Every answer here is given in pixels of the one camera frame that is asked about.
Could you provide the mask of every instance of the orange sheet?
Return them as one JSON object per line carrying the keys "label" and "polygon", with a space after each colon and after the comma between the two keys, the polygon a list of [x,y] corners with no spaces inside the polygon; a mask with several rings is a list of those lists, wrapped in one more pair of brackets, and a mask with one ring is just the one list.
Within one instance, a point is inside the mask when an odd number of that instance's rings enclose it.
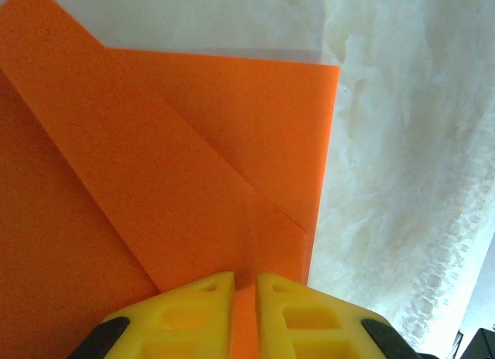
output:
{"label": "orange sheet", "polygon": [[52,0],[0,41],[0,357],[213,272],[306,280],[335,67],[108,50]]}

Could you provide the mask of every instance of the white backdrop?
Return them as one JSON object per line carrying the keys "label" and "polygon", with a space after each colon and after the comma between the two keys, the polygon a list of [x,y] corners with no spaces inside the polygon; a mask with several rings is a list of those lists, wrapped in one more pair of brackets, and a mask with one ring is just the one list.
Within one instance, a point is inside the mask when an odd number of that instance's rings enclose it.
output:
{"label": "white backdrop", "polygon": [[495,229],[495,0],[58,0],[109,46],[342,67],[310,285],[450,349]]}

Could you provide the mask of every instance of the white fabric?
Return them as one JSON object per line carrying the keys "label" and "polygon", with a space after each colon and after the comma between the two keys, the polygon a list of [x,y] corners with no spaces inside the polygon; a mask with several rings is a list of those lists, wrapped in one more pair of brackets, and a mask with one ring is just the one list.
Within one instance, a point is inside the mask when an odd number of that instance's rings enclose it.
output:
{"label": "white fabric", "polygon": [[58,0],[109,46],[340,65],[310,285],[449,351],[495,229],[495,0]]}

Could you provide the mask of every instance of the crumpled white cloth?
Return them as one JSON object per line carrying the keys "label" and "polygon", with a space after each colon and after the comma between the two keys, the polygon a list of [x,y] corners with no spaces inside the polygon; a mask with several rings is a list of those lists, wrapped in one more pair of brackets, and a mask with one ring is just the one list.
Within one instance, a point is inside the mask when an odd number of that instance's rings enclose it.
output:
{"label": "crumpled white cloth", "polygon": [[495,0],[57,0],[109,46],[342,67],[310,285],[444,357],[495,229]]}

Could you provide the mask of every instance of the orange paper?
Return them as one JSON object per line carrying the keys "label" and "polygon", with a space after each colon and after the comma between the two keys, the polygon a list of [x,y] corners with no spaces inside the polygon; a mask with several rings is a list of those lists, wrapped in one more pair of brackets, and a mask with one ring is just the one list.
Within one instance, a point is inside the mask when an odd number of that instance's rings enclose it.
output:
{"label": "orange paper", "polygon": [[213,272],[306,280],[335,67],[108,50],[52,0],[0,31],[1,357]]}

